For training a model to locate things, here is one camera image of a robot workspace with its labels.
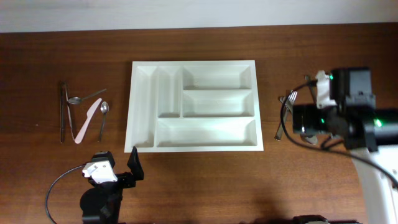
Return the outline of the large steel spoon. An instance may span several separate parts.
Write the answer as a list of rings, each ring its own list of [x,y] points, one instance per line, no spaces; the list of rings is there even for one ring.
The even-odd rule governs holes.
[[[316,135],[306,135],[306,134],[301,134],[300,138],[303,142],[311,144],[311,145],[317,145],[318,144],[318,138]]]

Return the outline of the steel fork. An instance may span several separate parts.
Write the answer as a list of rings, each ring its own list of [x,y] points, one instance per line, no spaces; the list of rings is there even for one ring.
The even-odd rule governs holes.
[[[291,94],[289,96],[291,96],[290,101],[291,101],[291,104],[293,105],[295,100],[296,100],[296,97],[297,97],[297,92],[296,91],[291,91]],[[286,122],[289,113],[290,112],[285,107],[284,113],[283,113],[283,117],[282,117],[283,118],[283,122]],[[276,134],[274,136],[274,139],[277,140],[277,141],[280,141],[281,138],[282,138],[282,134],[283,134],[283,128],[282,128],[282,125],[279,124],[278,130],[277,130],[277,132],[276,132]]]

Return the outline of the steel fork diagonal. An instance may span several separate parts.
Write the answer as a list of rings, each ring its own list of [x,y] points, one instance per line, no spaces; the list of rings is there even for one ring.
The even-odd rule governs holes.
[[[281,103],[284,103],[285,107],[286,107],[286,108],[288,109],[288,111],[292,114],[292,113],[293,113],[293,107],[292,107],[292,104],[291,104],[290,99],[291,99],[291,96],[289,96],[288,98],[286,98],[285,96],[280,96],[280,97],[279,97],[279,101],[280,101]]]

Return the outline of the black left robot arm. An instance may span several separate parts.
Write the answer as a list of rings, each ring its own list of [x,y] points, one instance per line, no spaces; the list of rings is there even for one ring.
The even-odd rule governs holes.
[[[82,173],[92,188],[80,199],[83,223],[118,223],[123,200],[123,190],[134,188],[136,182],[144,179],[136,147],[127,162],[129,172],[114,173],[115,160],[111,152],[94,154],[83,168]]]

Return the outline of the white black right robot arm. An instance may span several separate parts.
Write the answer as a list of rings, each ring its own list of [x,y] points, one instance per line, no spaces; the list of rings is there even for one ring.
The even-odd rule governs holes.
[[[366,67],[320,70],[314,105],[292,108],[295,134],[340,138],[353,158],[369,223],[397,223],[397,109],[378,109]]]

